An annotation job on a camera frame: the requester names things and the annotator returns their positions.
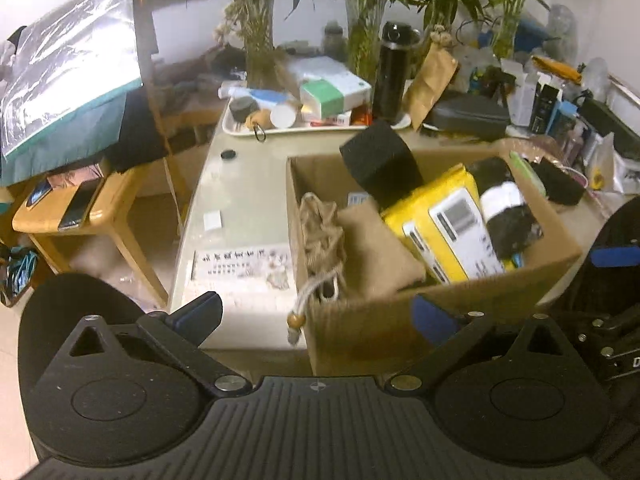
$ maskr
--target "white cup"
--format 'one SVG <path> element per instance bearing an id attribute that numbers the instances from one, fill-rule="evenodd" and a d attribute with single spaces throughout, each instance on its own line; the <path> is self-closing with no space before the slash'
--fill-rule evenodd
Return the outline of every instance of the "white cup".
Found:
<path id="1" fill-rule="evenodd" d="M 298 110 L 289 103 L 275 105 L 271 110 L 271 124 L 279 130 L 286 130 L 296 123 Z"/>

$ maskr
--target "white tray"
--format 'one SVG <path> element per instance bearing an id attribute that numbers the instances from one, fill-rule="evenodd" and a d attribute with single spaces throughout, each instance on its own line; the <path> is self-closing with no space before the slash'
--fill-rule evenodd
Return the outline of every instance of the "white tray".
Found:
<path id="1" fill-rule="evenodd" d="M 405 114 L 402 119 L 397 124 L 394 124 L 392 128 L 394 130 L 404 130 L 411 126 L 411 118 L 409 114 Z M 265 130 L 267 135 L 273 134 L 301 134 L 305 132 L 341 132 L 341 131 L 357 131 L 364 130 L 366 126 L 310 126 L 308 123 L 303 123 L 300 121 L 299 126 L 294 126 L 292 128 L 286 129 L 278 129 L 273 128 L 271 130 Z M 254 132 L 244 126 L 244 124 L 236 123 L 234 121 L 233 116 L 231 115 L 231 111 L 229 111 L 229 105 L 227 104 L 225 107 L 225 113 L 222 116 L 222 131 L 227 135 L 232 135 L 235 137 L 253 137 Z"/>

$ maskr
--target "glass vase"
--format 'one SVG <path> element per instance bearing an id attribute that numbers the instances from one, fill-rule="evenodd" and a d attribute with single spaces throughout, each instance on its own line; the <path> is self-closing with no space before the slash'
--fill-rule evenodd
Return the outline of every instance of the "glass vase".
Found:
<path id="1" fill-rule="evenodd" d="M 345 0 L 347 6 L 347 66 L 355 75 L 376 84 L 380 54 L 380 25 L 388 0 Z"/>
<path id="2" fill-rule="evenodd" d="M 249 88 L 273 88 L 276 84 L 273 49 L 273 0 L 238 0 L 240 25 L 246 52 Z"/>
<path id="3" fill-rule="evenodd" d="M 431 0 L 424 9 L 422 43 L 414 49 L 411 60 L 410 76 L 414 78 L 431 48 L 431 32 L 436 25 L 442 25 L 446 31 L 451 31 L 452 1 Z"/>
<path id="4" fill-rule="evenodd" d="M 505 14 L 500 21 L 500 29 L 494 34 L 491 48 L 498 59 L 511 59 L 514 53 L 514 42 L 520 14 Z"/>

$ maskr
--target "black water bottle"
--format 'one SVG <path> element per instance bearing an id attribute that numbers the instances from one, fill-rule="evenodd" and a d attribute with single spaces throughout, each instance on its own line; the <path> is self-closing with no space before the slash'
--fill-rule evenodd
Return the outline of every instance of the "black water bottle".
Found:
<path id="1" fill-rule="evenodd" d="M 407 23 L 386 22 L 382 28 L 378 77 L 373 94 L 374 118 L 390 124 L 396 124 L 400 119 L 411 50 L 418 40 L 419 33 Z"/>

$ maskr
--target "teal cloth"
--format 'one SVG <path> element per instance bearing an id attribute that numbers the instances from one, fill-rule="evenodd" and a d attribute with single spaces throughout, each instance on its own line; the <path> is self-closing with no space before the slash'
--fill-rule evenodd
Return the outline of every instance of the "teal cloth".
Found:
<path id="1" fill-rule="evenodd" d="M 7 267 L 7 293 L 15 298 L 29 284 L 38 264 L 38 253 L 25 247 L 11 248 Z"/>
<path id="2" fill-rule="evenodd" d="M 7 187 L 33 175 L 55 170 L 100 153 L 118 142 L 127 95 L 57 121 L 47 134 L 26 142 L 0 162 L 0 186 Z"/>

